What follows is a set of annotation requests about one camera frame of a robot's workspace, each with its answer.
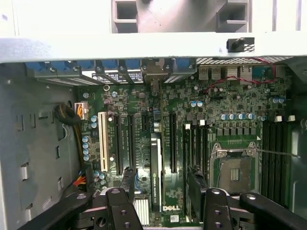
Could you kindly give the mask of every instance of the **motherboard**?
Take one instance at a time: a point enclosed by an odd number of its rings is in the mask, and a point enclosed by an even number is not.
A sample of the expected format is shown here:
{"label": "motherboard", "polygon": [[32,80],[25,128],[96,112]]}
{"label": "motherboard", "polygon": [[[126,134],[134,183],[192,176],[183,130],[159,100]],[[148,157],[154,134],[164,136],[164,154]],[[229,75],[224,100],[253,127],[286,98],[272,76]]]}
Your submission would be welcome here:
{"label": "motherboard", "polygon": [[258,149],[269,144],[266,123],[291,121],[292,73],[251,66],[238,80],[227,77],[233,70],[198,66],[181,81],[159,81],[154,91],[142,82],[78,87],[79,103],[88,108],[83,159],[94,171],[95,190],[120,186],[124,169],[133,168],[142,225],[163,227],[200,225],[188,196],[192,170],[231,196],[262,193],[267,166]]}

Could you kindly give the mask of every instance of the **perforated metal grille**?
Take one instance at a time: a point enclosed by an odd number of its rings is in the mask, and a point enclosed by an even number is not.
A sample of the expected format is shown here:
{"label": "perforated metal grille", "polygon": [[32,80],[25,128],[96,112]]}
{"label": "perforated metal grille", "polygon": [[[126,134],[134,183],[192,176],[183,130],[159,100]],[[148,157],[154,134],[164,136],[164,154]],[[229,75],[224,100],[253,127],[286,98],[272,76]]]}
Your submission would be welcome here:
{"label": "perforated metal grille", "polygon": [[[260,57],[259,59],[269,62],[276,63],[279,61],[284,61],[292,57]],[[196,64],[198,65],[230,65],[230,64],[262,64],[260,60],[253,58],[214,58],[214,57],[199,57],[196,59]]]}

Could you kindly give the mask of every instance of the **red wire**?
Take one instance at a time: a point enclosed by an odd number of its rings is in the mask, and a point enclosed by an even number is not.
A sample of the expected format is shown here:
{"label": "red wire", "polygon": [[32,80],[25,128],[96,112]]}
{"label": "red wire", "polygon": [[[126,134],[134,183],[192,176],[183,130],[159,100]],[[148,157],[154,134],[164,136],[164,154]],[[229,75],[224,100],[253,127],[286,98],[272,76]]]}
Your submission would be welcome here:
{"label": "red wire", "polygon": [[229,78],[235,78],[235,79],[237,79],[237,80],[239,80],[239,81],[245,81],[245,82],[254,83],[254,84],[268,84],[268,83],[272,83],[272,82],[274,82],[274,81],[276,80],[276,68],[275,68],[274,65],[272,65],[270,62],[267,62],[266,60],[263,60],[263,59],[261,59],[261,58],[253,57],[252,59],[254,59],[254,60],[256,60],[256,61],[260,61],[260,62],[262,62],[262,63],[264,63],[264,64],[270,65],[270,66],[271,66],[271,69],[272,69],[272,71],[273,71],[273,77],[274,77],[274,78],[273,78],[272,80],[257,81],[257,80],[246,80],[246,79],[243,79],[243,78],[238,78],[238,77],[236,77],[236,76],[229,76],[229,77],[226,77],[226,78],[224,78],[224,79],[219,79],[219,80],[216,81],[215,83],[209,85],[209,86],[204,90],[204,93],[207,93],[208,90],[209,90],[210,88],[212,88],[213,86],[215,86],[215,85],[217,85],[217,84],[219,84],[219,83],[221,83],[221,82],[223,82],[223,81],[225,81],[225,80],[227,80],[227,79],[229,79]]}

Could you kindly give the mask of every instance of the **pcie slot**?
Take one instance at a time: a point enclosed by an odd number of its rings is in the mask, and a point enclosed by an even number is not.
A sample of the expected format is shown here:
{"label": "pcie slot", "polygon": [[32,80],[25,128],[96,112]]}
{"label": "pcie slot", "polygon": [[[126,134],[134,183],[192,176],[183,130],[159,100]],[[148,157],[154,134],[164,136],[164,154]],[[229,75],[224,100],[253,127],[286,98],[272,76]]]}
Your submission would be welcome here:
{"label": "pcie slot", "polygon": [[128,115],[128,145],[130,167],[136,169],[134,115]]}
{"label": "pcie slot", "polygon": [[123,146],[121,134],[121,118],[119,115],[114,116],[114,146],[115,146],[115,160],[116,160],[116,173],[122,175],[124,171],[123,163]]}
{"label": "pcie slot", "polygon": [[98,113],[98,131],[99,131],[99,149],[100,149],[100,163],[101,171],[108,171],[108,135],[107,135],[107,113]]}
{"label": "pcie slot", "polygon": [[177,127],[176,127],[176,114],[169,114],[169,145],[171,155],[171,172],[177,173]]}

